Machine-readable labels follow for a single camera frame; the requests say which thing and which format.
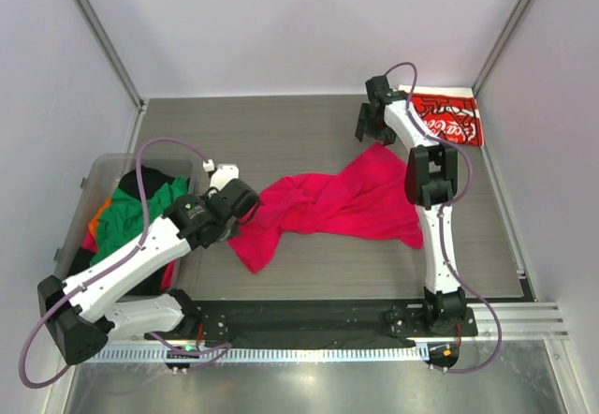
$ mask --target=metal floor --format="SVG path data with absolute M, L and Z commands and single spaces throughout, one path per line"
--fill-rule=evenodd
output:
M 494 344 L 464 343 L 460 366 Z M 112 396 L 110 392 L 128 392 Z M 65 414 L 565 414 L 542 341 L 504 343 L 500 359 L 469 375 L 423 362 L 223 364 L 173 377 L 164 364 L 79 365 Z
M 362 101 L 363 96 L 153 99 L 137 145 L 157 136 L 192 141 L 216 163 L 236 163 L 241 178 L 260 191 L 286 175 L 337 173 L 372 144 L 354 138 Z M 176 145 L 154 147 L 153 152 L 182 151 Z M 391 147 L 407 158 L 399 142 Z M 453 214 L 459 271 L 485 296 L 521 297 L 482 155 L 468 150 L 474 179 Z M 464 180 L 460 163 L 461 185 Z M 424 250 L 399 241 L 287 233 L 260 274 L 247 271 L 227 244 L 216 244 L 184 259 L 178 287 L 197 300 L 414 298 L 422 295 L 424 276 Z

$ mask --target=orange cloth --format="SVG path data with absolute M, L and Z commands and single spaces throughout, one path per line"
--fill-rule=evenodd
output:
M 94 236 L 94 239 L 95 239 L 95 231 L 97 230 L 97 225 L 100 222 L 100 216 L 102 215 L 102 213 L 104 213 L 104 210 L 106 210 L 108 207 L 110 207 L 111 204 L 112 204 L 112 197 L 108 197 L 106 199 L 106 201 L 104 202 L 104 204 L 102 205 L 102 207 L 95 214 L 92 221 L 87 225 L 87 228 L 89 229 L 90 233 L 92 233 L 92 236 Z

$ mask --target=clothing pile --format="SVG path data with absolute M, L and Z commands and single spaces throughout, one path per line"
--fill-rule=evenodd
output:
M 286 231 L 397 239 L 422 248 L 418 215 L 403 188 L 406 169 L 394 152 L 375 144 L 338 175 L 282 178 L 260 193 L 256 215 L 228 243 L 253 273 L 269 264 Z
M 150 222 L 161 215 L 176 198 L 187 194 L 189 182 L 183 177 L 170 177 L 160 170 L 141 168 L 148 199 Z M 78 249 L 69 276 L 96 265 L 138 236 L 143 229 L 143 215 L 136 173 L 128 172 L 88 225 L 83 244 Z M 175 263 L 154 272 L 132 288 L 127 295 L 156 295 L 171 284 Z

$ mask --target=gray table surface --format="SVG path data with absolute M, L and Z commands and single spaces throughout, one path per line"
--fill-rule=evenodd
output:
M 138 146 L 157 136 L 189 140 L 218 163 L 235 163 L 260 191 L 286 175 L 338 173 L 373 142 L 354 138 L 363 96 L 269 96 L 152 99 Z M 391 146 L 407 158 L 402 144 Z M 175 145 L 153 152 L 180 153 Z M 460 274 L 488 297 L 520 297 L 504 224 L 479 149 L 468 196 L 456 205 L 453 234 Z M 208 179 L 201 177 L 205 188 Z M 460 186 L 466 178 L 460 162 Z M 245 269 L 228 244 L 183 259 L 178 287 L 198 300 L 421 297 L 423 250 L 399 241 L 286 233 L 269 266 Z

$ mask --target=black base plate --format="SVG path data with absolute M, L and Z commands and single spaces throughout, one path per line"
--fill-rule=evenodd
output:
M 409 337 L 454 337 L 455 326 L 429 331 L 414 301 L 339 300 L 268 302 L 195 302 L 202 313 L 206 344 L 265 349 L 413 347 Z M 390 317 L 389 313 L 399 313 Z M 472 310 L 460 325 L 462 337 L 477 335 Z M 175 336 L 165 333 L 165 338 Z

